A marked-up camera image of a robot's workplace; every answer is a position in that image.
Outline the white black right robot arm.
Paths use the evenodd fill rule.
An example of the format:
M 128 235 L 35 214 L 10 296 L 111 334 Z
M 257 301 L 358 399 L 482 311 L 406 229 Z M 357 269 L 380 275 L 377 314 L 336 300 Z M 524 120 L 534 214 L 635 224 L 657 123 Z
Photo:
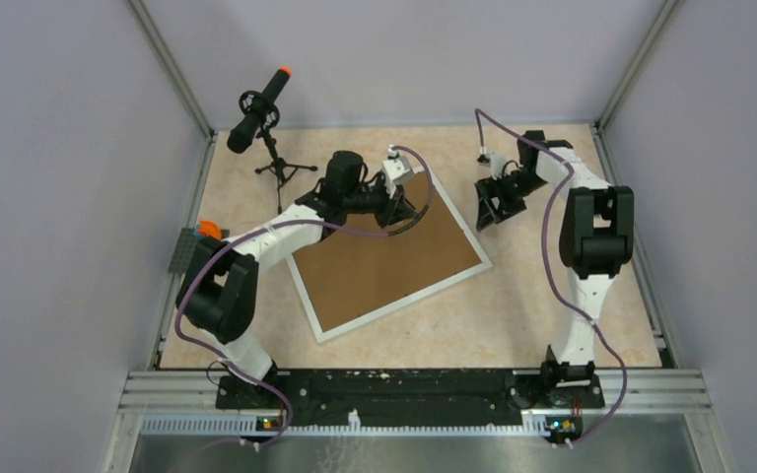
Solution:
M 501 154 L 483 149 L 479 164 L 489 176 L 475 184 L 477 231 L 498 225 L 526 208 L 525 199 L 550 185 L 565 207 L 559 233 L 559 257 L 567 270 L 570 293 L 553 292 L 566 308 L 560 335 L 548 347 L 534 388 L 552 406 L 564 406 L 590 386 L 595 370 L 594 343 L 601 311 L 616 277 L 634 250 L 633 190 L 612 185 L 591 171 L 565 140 L 549 141 L 540 130 L 517 140 L 515 169 Z

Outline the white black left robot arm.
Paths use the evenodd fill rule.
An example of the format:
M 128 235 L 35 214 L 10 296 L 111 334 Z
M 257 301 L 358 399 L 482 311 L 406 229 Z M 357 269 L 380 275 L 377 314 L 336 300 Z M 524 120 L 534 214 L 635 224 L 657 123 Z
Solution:
M 337 151 L 315 187 L 275 218 L 239 236 L 197 240 L 176 297 L 175 319 L 187 319 L 205 335 L 196 345 L 241 380 L 239 393 L 248 404 L 264 407 L 277 391 L 270 375 L 274 362 L 250 329 L 259 277 L 298 250 L 348 232 L 352 215 L 374 216 L 375 237 L 411 230 L 430 208 L 416 208 L 405 195 L 404 184 L 415 174 L 409 161 L 420 158 L 407 147 L 391 145 L 380 170 L 365 179 L 363 158 Z

